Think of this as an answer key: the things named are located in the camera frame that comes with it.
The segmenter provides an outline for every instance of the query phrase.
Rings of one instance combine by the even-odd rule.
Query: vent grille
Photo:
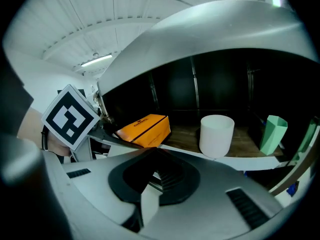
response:
[[[91,173],[91,171],[89,169],[81,169],[81,170],[67,172],[66,175],[68,175],[69,178],[72,179],[72,178],[79,177],[81,175],[85,175],[88,173]]]
[[[226,194],[252,230],[269,220],[264,212],[242,191],[242,189],[234,189],[226,192]]]

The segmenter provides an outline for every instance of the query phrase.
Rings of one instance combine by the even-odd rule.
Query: gray curved panel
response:
[[[284,51],[319,62],[294,12],[259,1],[214,1],[175,13],[136,38],[100,77],[99,91],[104,95],[181,58],[236,48]]]

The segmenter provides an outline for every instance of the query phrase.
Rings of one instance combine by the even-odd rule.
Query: white wall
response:
[[[23,81],[25,90],[34,99],[31,107],[42,114],[58,95],[57,90],[62,90],[68,84],[74,85],[77,89],[84,89],[86,96],[91,93],[91,85],[97,89],[96,81],[91,77],[84,77],[16,50],[5,49],[5,54]]]

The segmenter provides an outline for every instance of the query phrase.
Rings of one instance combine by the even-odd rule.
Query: white cup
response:
[[[231,145],[235,122],[225,115],[213,114],[201,119],[200,150],[209,158],[225,156]]]

